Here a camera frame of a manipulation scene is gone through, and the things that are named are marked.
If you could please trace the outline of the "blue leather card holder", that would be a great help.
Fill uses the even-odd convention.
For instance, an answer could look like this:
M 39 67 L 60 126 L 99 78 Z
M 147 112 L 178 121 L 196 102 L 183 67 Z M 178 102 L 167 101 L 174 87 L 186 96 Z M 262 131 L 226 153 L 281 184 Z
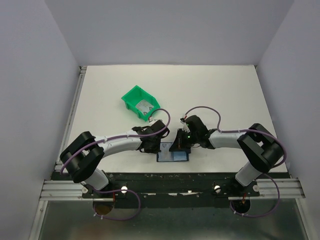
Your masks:
M 172 142 L 162 142 L 160 144 L 160 152 L 156 154 L 156 161 L 158 163 L 175 163 L 188 162 L 189 154 L 185 151 L 170 151 Z

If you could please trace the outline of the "green plastic bin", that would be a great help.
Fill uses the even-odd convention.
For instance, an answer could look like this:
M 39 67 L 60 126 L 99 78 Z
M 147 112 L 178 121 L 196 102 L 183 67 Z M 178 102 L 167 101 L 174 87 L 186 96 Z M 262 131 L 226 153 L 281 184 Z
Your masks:
M 135 113 L 137 117 L 145 122 L 149 120 L 152 112 L 160 108 L 160 104 L 154 96 L 143 90 L 138 85 L 135 85 L 131 90 L 129 90 L 125 95 L 121 97 L 124 101 L 125 107 Z M 136 109 L 136 104 L 141 101 L 146 100 L 151 103 L 154 108 L 147 114 L 143 115 L 139 110 Z

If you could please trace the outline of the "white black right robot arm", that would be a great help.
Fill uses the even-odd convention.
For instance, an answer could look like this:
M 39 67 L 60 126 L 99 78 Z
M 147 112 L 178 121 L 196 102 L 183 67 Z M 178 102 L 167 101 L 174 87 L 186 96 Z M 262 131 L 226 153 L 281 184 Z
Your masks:
M 253 180 L 268 173 L 280 158 L 285 157 L 285 150 L 278 140 L 259 123 L 244 130 L 219 131 L 217 128 L 208 129 L 197 115 L 182 118 L 181 121 L 183 127 L 177 130 L 170 152 L 189 154 L 194 145 L 211 150 L 229 148 L 243 151 L 248 162 L 230 183 L 230 191 L 236 196 L 247 192 Z

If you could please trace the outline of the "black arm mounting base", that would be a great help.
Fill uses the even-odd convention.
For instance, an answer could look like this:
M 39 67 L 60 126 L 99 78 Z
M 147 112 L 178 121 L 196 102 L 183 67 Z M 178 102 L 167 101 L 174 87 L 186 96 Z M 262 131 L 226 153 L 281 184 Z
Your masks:
M 227 208 L 229 200 L 258 197 L 258 183 L 243 187 L 235 173 L 107 173 L 109 184 L 100 192 L 86 185 L 84 199 L 114 202 L 117 209 Z

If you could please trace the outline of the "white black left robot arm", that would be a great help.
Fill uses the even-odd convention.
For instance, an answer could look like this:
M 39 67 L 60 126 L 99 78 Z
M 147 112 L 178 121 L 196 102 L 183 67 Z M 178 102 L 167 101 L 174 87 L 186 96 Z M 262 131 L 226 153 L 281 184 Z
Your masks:
M 59 156 L 60 172 L 67 171 L 74 183 L 84 182 L 101 198 L 111 191 L 109 179 L 98 165 L 103 158 L 126 151 L 157 154 L 161 140 L 170 133 L 161 120 L 148 126 L 135 126 L 120 135 L 96 136 L 82 132 Z

